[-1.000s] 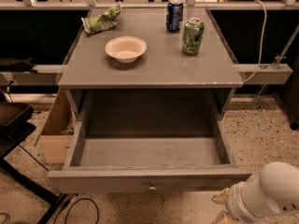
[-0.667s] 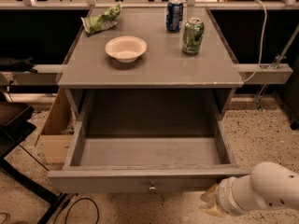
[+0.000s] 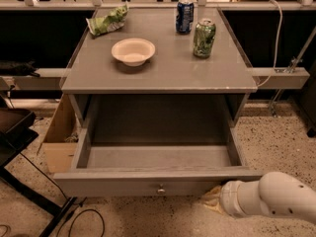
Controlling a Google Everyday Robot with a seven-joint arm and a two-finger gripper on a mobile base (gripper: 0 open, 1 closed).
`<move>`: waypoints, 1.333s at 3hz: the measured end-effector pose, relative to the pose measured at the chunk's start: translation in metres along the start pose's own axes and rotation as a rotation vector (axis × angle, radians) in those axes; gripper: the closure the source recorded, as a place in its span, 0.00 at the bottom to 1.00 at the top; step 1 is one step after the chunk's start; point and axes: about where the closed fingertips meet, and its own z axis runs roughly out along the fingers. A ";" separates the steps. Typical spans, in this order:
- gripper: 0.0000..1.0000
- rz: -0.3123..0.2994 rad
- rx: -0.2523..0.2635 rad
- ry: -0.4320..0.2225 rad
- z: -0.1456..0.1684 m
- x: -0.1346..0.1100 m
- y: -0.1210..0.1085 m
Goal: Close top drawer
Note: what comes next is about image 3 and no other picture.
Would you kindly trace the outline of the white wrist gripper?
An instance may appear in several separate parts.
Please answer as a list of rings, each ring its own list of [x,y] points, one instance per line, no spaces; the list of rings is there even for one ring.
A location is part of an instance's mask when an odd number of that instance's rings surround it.
[[[204,205],[215,212],[223,214],[224,211],[232,217],[245,217],[246,214],[241,208],[238,201],[238,189],[242,184],[241,181],[229,181],[223,187],[216,186],[207,193],[205,193],[201,199],[206,201],[219,200],[216,202],[206,202]]]

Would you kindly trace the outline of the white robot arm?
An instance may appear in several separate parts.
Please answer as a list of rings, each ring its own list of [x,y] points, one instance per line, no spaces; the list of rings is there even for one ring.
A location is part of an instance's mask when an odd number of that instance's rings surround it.
[[[200,198],[208,209],[234,218],[295,218],[316,224],[316,192],[282,172],[259,181],[229,181]]]

